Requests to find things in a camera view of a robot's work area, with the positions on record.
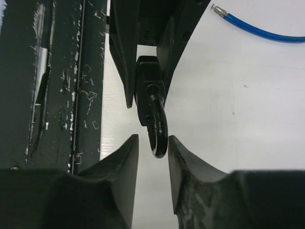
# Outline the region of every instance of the blue hose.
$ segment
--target blue hose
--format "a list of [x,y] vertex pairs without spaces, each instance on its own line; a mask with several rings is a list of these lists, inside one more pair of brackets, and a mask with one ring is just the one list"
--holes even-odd
[[269,39],[272,41],[276,41],[276,42],[285,42],[285,43],[304,43],[305,42],[305,37],[283,36],[283,35],[267,32],[267,31],[261,30],[257,27],[254,27],[254,26],[238,19],[237,17],[233,16],[230,13],[227,13],[225,10],[221,9],[220,7],[216,7],[213,5],[212,9],[214,9],[214,11],[216,13],[218,13],[220,16],[222,16],[227,22],[231,23],[232,25],[235,25],[236,27],[238,27],[244,31],[252,33],[256,36],[259,36],[259,37],[262,37],[265,39]]

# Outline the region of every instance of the cable connector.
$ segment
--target cable connector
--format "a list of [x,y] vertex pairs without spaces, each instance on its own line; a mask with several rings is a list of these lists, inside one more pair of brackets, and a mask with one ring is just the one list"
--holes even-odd
[[214,12],[217,13],[222,18],[224,18],[228,14],[227,11],[225,11],[222,8],[220,8],[219,6],[215,6],[215,4],[212,5],[211,9],[214,10]]

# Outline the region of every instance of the blue tube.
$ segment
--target blue tube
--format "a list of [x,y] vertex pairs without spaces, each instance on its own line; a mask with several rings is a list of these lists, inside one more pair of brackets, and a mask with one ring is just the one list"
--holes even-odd
[[261,30],[257,27],[254,27],[252,25],[249,25],[248,23],[238,19],[237,17],[233,16],[232,14],[228,13],[224,16],[224,19],[231,23],[232,25],[235,25],[236,27],[247,31],[249,33],[252,33],[256,36],[263,37],[272,41],[276,42],[285,42],[285,43],[304,43],[305,37],[291,37],[291,36],[283,36],[271,32],[267,32],[264,30]]

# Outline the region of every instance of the hole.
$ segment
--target hole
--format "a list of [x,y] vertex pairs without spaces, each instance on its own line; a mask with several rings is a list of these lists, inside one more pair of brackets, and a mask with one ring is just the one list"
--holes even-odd
[[196,4],[200,5],[203,3],[203,0],[195,0]]
[[191,33],[187,31],[187,32],[185,32],[185,33],[183,34],[183,36],[182,36],[182,41],[183,41],[184,43],[187,43],[187,42],[189,41],[190,37],[191,37]]

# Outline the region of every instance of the black hook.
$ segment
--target black hook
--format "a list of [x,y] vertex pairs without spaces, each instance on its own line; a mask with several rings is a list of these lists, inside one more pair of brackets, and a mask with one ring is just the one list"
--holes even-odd
[[142,126],[147,127],[152,154],[162,158],[168,146],[168,127],[164,111],[165,88],[159,61],[140,56],[136,70],[135,100]]

